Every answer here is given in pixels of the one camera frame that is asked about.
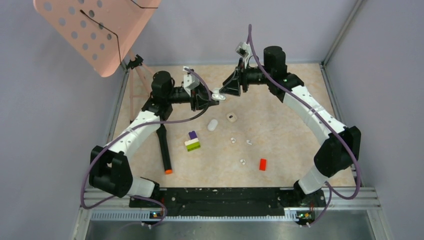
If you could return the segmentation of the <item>beige earbud case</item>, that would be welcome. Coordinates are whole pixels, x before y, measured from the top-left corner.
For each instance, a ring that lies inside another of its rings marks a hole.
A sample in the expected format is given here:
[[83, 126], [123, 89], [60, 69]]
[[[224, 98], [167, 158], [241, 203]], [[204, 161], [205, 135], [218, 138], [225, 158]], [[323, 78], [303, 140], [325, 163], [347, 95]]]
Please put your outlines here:
[[235, 123], [238, 120], [237, 115], [233, 112], [228, 113], [226, 115], [226, 118], [230, 123]]

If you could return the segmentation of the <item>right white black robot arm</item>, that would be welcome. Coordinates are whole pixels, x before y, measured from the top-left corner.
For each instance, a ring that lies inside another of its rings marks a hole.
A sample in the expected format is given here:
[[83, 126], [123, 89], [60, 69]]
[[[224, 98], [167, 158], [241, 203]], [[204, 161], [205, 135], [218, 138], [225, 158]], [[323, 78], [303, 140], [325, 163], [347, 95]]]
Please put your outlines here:
[[331, 177], [358, 164], [361, 132], [335, 119], [312, 97], [304, 82], [288, 72], [286, 54], [280, 46], [266, 47], [263, 64], [256, 67], [249, 65], [251, 58], [257, 57], [249, 43], [241, 42], [235, 51], [241, 57], [219, 92], [240, 96], [250, 85], [267, 85], [272, 95], [303, 120], [320, 144], [313, 166], [293, 185], [294, 202], [307, 206]]

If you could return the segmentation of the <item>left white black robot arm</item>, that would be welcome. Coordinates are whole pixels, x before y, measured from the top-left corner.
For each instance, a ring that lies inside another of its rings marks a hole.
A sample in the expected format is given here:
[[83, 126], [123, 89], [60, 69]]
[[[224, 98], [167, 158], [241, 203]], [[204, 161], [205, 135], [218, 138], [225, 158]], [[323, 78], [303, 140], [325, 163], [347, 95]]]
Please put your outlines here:
[[185, 68], [184, 72], [181, 86], [176, 86], [174, 78], [165, 70], [153, 75], [149, 98], [135, 119], [106, 146], [92, 149], [88, 175], [90, 186], [119, 198], [141, 196], [149, 207], [160, 202], [157, 184], [133, 176], [130, 159], [153, 133], [158, 134], [161, 146], [168, 148], [165, 124], [174, 104], [188, 103], [192, 111], [203, 114], [209, 107], [225, 100], [218, 90], [211, 91], [192, 69]]

